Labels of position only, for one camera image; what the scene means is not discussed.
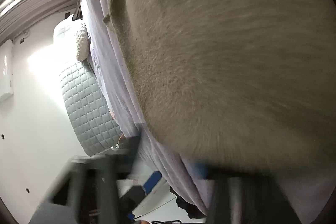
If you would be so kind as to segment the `brown knit sweater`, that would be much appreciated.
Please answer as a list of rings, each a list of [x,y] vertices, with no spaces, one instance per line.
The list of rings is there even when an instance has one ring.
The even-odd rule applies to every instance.
[[[144,120],[245,172],[335,169],[335,0],[108,0]]]

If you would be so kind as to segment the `lavender embossed bed blanket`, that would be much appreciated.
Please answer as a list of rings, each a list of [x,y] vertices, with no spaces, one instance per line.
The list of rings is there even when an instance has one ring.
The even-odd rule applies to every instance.
[[[98,66],[96,76],[104,96],[112,107],[122,133],[129,138],[144,118],[135,97],[129,73],[116,35],[103,22],[108,14],[107,0],[81,0],[83,20],[91,37],[93,61]],[[159,144],[146,130],[138,150],[139,157],[163,177],[186,202],[208,213],[212,184],[202,180],[196,167]]]

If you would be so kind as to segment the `grey quilted headboard cushion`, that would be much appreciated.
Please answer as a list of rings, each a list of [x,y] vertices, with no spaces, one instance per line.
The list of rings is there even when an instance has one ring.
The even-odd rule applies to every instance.
[[[60,84],[68,118],[84,152],[94,156],[117,147],[122,132],[90,65],[79,61],[64,69]]]

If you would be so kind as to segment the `white quilted pillow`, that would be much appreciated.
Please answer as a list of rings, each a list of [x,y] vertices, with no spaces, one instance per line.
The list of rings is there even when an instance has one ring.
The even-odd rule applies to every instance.
[[[58,56],[65,61],[84,61],[90,52],[90,39],[83,20],[62,20],[55,28],[53,42]]]

